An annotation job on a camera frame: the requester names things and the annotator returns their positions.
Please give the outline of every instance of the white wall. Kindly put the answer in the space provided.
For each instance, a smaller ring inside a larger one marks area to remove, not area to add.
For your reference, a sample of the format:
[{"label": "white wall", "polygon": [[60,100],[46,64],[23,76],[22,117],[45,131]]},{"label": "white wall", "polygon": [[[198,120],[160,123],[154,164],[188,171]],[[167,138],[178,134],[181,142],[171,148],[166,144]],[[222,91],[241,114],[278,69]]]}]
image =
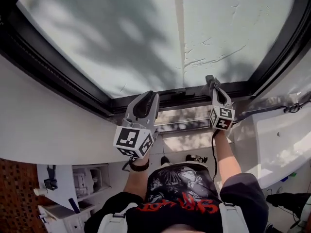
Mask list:
[{"label": "white wall", "polygon": [[277,79],[262,98],[286,96],[301,92],[301,96],[311,91],[311,50],[302,60],[285,76]]},{"label": "white wall", "polygon": [[39,164],[124,161],[116,126],[45,88],[0,56],[0,158]]}]

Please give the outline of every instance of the graphic print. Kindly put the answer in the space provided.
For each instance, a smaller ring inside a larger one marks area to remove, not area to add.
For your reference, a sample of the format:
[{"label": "graphic print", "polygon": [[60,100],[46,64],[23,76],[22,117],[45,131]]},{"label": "graphic print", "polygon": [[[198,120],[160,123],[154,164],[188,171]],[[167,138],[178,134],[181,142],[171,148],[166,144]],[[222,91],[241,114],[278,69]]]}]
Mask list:
[{"label": "graphic print", "polygon": [[117,140],[117,145],[134,148],[137,138],[138,138],[139,130],[122,128],[119,138]]},{"label": "graphic print", "polygon": [[147,152],[147,150],[151,147],[151,145],[153,144],[152,142],[152,137],[149,134],[148,137],[144,140],[144,142],[142,143],[142,145],[139,147],[139,151],[141,153],[142,156],[145,155],[145,153]]},{"label": "graphic print", "polygon": [[232,118],[232,112],[229,109],[226,108],[220,108],[219,115],[221,117],[226,117],[226,118]]},{"label": "graphic print", "polygon": [[148,180],[148,203],[137,207],[137,210],[154,212],[163,206],[178,205],[201,213],[219,211],[220,201],[215,185],[207,168],[200,169],[196,171],[189,166],[173,165],[156,171]]},{"label": "graphic print", "polygon": [[117,149],[124,155],[131,156],[134,158],[139,158],[138,154],[133,150],[124,150],[124,149],[120,149],[120,148],[117,148]]}]

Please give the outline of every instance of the black t-shirt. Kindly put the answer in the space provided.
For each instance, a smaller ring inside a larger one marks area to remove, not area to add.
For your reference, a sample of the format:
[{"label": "black t-shirt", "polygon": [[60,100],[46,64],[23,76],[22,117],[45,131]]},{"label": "black t-shirt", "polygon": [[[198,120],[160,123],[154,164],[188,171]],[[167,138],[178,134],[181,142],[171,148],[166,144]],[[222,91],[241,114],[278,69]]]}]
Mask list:
[{"label": "black t-shirt", "polygon": [[[268,206],[254,175],[230,177],[220,191],[223,202],[241,207],[250,233],[264,232]],[[176,164],[153,172],[148,178],[146,200],[121,192],[111,197],[85,225],[85,233],[97,233],[103,217],[120,212],[131,202],[138,207],[126,212],[128,233],[160,233],[174,224],[202,232],[222,232],[221,203],[206,167]]]}]

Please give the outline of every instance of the fiducial marker cube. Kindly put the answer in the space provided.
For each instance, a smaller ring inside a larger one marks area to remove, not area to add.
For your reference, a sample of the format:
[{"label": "fiducial marker cube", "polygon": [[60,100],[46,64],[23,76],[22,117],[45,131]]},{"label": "fiducial marker cube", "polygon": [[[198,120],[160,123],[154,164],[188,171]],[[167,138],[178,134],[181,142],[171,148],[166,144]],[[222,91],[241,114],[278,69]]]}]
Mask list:
[{"label": "fiducial marker cube", "polygon": [[142,159],[154,141],[150,130],[117,126],[113,146],[124,155]]},{"label": "fiducial marker cube", "polygon": [[234,121],[234,110],[213,106],[209,118],[213,128],[227,131]]}]

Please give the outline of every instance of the wristband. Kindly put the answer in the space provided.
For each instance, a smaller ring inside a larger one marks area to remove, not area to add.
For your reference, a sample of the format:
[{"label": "wristband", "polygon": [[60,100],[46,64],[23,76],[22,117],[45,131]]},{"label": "wristband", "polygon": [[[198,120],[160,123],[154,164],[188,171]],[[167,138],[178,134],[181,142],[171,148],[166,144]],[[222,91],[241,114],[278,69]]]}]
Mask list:
[{"label": "wristband", "polygon": [[148,159],[147,163],[146,163],[145,165],[143,165],[143,166],[137,166],[137,165],[135,165],[133,162],[134,162],[134,161],[130,161],[130,162],[129,162],[129,165],[130,165],[130,168],[131,168],[133,171],[135,171],[135,172],[142,172],[142,171],[145,171],[145,170],[147,170],[148,167],[149,167],[149,159]]}]

